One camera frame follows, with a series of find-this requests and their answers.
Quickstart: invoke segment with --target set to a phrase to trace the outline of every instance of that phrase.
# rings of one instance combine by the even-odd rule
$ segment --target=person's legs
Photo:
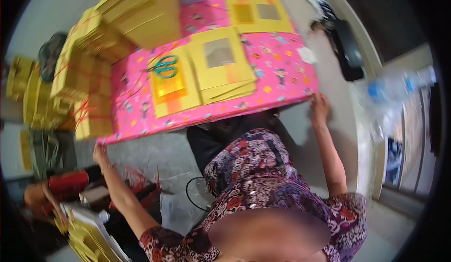
[[[223,122],[228,127],[225,134],[219,134],[217,128],[204,130],[197,126],[189,127],[186,135],[200,172],[203,174],[205,167],[218,153],[246,132],[256,128],[273,130],[274,113],[270,110],[225,119]]]
[[[186,130],[186,137],[199,170],[203,175],[205,167],[225,146],[215,140],[208,131],[196,126],[189,127]]]
[[[275,110],[268,110],[231,118],[231,135],[225,146],[228,146],[231,142],[253,129],[264,128],[274,131],[274,123],[277,120],[274,115],[275,112]]]

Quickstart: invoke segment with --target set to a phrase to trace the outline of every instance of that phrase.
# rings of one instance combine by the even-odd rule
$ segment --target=table
[[[181,6],[183,39],[177,41],[178,46],[189,43],[190,34],[230,26],[226,9],[224,0]],[[241,34],[247,59],[258,77],[257,89],[251,96],[204,105],[158,119],[153,114],[148,75],[141,73],[147,68],[150,58],[169,50],[173,42],[153,50],[138,49],[113,65],[111,121],[114,133],[97,141],[117,143],[306,100],[310,93],[318,91],[319,83],[314,66],[304,62],[299,55],[305,46],[294,29],[294,34]]]

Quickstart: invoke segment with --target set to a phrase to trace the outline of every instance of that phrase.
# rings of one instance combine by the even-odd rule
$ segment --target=woman's hand
[[[93,160],[98,165],[106,165],[110,162],[108,156],[106,155],[106,146],[96,143],[94,147]]]
[[[326,125],[330,112],[330,104],[327,96],[320,93],[313,94],[310,98],[310,107],[313,110],[313,126]]]
[[[58,214],[58,218],[61,221],[61,224],[63,224],[63,226],[69,224],[69,219],[66,217],[66,215],[64,215],[61,209],[57,211],[56,214]]]

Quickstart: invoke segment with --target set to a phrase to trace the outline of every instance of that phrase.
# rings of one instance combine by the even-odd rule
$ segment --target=electric cord
[[[199,207],[199,205],[197,205],[196,203],[194,203],[194,202],[191,200],[191,198],[189,197],[189,195],[188,195],[188,186],[189,186],[189,183],[191,183],[192,181],[197,180],[197,179],[203,179],[203,177],[194,177],[194,178],[192,178],[191,180],[189,180],[189,181],[186,183],[186,188],[185,188],[186,196],[188,197],[189,201],[190,201],[195,207],[199,208],[200,210],[206,211],[206,209],[201,208],[201,207]]]

